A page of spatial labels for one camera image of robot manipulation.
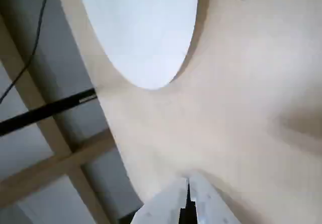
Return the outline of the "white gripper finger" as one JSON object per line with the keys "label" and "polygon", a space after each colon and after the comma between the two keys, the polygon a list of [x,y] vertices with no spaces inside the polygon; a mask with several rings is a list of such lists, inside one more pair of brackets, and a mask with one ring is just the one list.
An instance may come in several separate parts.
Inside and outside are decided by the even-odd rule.
{"label": "white gripper finger", "polygon": [[189,180],[180,177],[151,200],[134,215],[132,223],[170,224],[178,223],[181,209],[186,207]]}
{"label": "white gripper finger", "polygon": [[190,196],[195,202],[197,223],[240,224],[214,186],[202,175],[189,177]]}

